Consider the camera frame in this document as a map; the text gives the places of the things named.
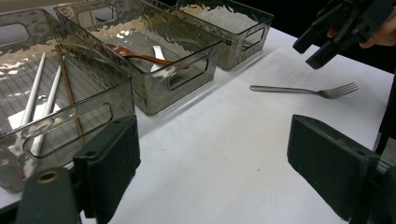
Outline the white chopstick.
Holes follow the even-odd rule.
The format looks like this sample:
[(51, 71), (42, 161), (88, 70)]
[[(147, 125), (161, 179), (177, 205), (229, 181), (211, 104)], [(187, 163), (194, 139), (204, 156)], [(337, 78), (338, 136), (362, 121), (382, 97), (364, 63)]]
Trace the white chopstick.
[[(47, 103), (46, 103), (44, 111), (43, 111), (44, 117), (46, 117), (47, 115), (49, 115), (52, 112), (52, 108), (54, 105), (55, 95), (56, 95), (56, 92), (58, 89), (60, 77), (61, 77), (61, 67), (58, 67), (58, 70), (55, 74), (55, 77), (54, 77), (52, 85), (51, 85)], [(34, 156), (39, 155), (39, 151), (42, 146), (43, 139), (44, 139), (44, 134), (40, 134), (39, 136), (37, 136), (34, 139), (33, 144), (31, 145), (31, 152)]]
[(37, 90), (39, 87), (39, 82), (40, 82), (45, 59), (46, 59), (46, 53), (43, 52), (41, 55), (41, 59), (40, 59), (39, 65), (37, 67), (36, 73), (35, 73), (35, 79), (34, 79), (34, 82), (32, 85), (32, 89), (29, 94), (28, 101), (27, 101), (26, 107), (25, 107), (23, 115), (22, 115), (21, 126), (27, 124), (30, 120), (30, 117), (31, 117), (31, 114), (33, 111), (33, 106), (35, 103), (35, 96), (36, 96), (36, 93), (37, 93)]

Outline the brown wooden spoon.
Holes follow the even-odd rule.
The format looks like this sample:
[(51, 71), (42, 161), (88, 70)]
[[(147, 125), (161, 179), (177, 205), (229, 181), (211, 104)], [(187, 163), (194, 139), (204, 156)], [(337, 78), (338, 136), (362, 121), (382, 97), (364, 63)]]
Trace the brown wooden spoon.
[(127, 48), (121, 47), (121, 46), (117, 46), (117, 45), (113, 45), (113, 44), (106, 44), (106, 46), (109, 47), (110, 49), (112, 49), (113, 51), (115, 51), (116, 53), (118, 53), (123, 58), (136, 58), (136, 59), (146, 60), (146, 61), (149, 61), (152, 63), (158, 63), (160, 65), (172, 64), (171, 61), (167, 61), (164, 59), (158, 59), (153, 56), (148, 56), (148, 55), (144, 55), (144, 54), (139, 54), (139, 53), (133, 52), (133, 51), (131, 51)]

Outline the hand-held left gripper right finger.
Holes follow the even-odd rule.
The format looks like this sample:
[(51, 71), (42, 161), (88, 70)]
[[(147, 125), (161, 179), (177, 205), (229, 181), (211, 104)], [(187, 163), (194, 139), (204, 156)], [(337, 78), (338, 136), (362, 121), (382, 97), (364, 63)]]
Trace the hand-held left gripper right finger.
[(365, 221), (371, 201), (369, 179), (379, 156), (330, 125), (307, 116), (291, 119), (290, 166), (345, 221)]

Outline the white ceramic spoon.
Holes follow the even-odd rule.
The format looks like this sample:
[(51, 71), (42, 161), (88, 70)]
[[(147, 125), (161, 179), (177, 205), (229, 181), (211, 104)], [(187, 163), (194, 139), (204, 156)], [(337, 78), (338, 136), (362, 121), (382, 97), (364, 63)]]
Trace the white ceramic spoon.
[[(152, 48), (153, 48), (155, 57), (156, 57), (157, 59), (163, 60), (164, 57), (163, 57), (162, 48), (161, 48), (160, 46), (153, 46)], [(156, 71), (156, 70), (158, 70), (158, 69), (160, 69), (160, 68), (162, 68), (162, 67), (163, 67), (163, 66), (162, 66), (161, 64), (155, 63), (154, 65), (152, 65), (150, 71), (151, 71), (151, 72), (154, 72), (154, 71)]]

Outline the white table sheet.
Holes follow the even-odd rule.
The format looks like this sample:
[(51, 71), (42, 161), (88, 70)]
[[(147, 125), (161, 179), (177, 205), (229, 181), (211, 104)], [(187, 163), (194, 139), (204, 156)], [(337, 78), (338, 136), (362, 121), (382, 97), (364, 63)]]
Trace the white table sheet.
[[(319, 119), (373, 147), (393, 76), (343, 56), (314, 70), (294, 39), (271, 30), (252, 61), (162, 113), (140, 115), (141, 163), (110, 224), (346, 224), (287, 160), (293, 115)], [(338, 99), (252, 91), (328, 90)]]

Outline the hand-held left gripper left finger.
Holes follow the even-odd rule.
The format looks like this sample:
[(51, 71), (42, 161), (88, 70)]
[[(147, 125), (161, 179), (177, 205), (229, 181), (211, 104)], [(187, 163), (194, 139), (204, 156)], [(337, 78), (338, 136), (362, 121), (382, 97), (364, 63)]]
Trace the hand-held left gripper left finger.
[(73, 159), (82, 210), (97, 224), (107, 224), (140, 165), (135, 115), (110, 122)]

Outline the brown wooden chopstick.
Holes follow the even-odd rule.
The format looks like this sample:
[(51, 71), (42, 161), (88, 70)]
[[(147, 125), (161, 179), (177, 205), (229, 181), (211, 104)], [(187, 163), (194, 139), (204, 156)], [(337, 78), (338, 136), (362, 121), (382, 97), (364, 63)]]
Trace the brown wooden chopstick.
[[(71, 85), (70, 85), (70, 80), (69, 80), (69, 77), (68, 77), (68, 74), (67, 74), (67, 71), (66, 71), (64, 56), (63, 56), (62, 50), (61, 50), (59, 45), (55, 46), (55, 51), (57, 53), (58, 61), (59, 61), (59, 64), (61, 66), (61, 74), (62, 74), (62, 77), (64, 79), (64, 86), (65, 86), (65, 89), (66, 89), (67, 98), (68, 98), (69, 104), (73, 105), (75, 103), (74, 94), (72, 92)], [(78, 130), (78, 135), (82, 136), (83, 135), (83, 130), (82, 130), (82, 126), (81, 126), (79, 118), (75, 118), (75, 123), (76, 123), (76, 127), (77, 127), (77, 130)]]

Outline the smoky clear plastic bin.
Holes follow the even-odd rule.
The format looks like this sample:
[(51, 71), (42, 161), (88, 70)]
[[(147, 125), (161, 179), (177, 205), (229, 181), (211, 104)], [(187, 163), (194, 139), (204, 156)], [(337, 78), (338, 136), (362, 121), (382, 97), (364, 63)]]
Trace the smoky clear plastic bin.
[[(43, 111), (58, 67), (65, 61), (75, 103), (60, 77), (52, 112)], [(21, 119), (42, 53), (46, 53), (30, 120)], [(64, 166), (108, 123), (132, 116), (131, 80), (43, 9), (0, 15), (0, 188), (20, 193), (33, 173)], [(79, 118), (83, 135), (78, 135)], [(38, 156), (34, 139), (44, 134)]]
[(178, 15), (222, 39), (218, 66), (232, 70), (261, 51), (274, 15), (234, 0), (177, 0)]
[[(157, 2), (91, 0), (54, 10), (88, 46), (132, 78), (135, 104), (146, 115), (160, 113), (214, 78), (220, 39), (169, 14)], [(153, 57), (152, 47), (160, 46), (164, 60), (172, 64), (151, 72), (154, 63), (123, 58), (106, 44)]]

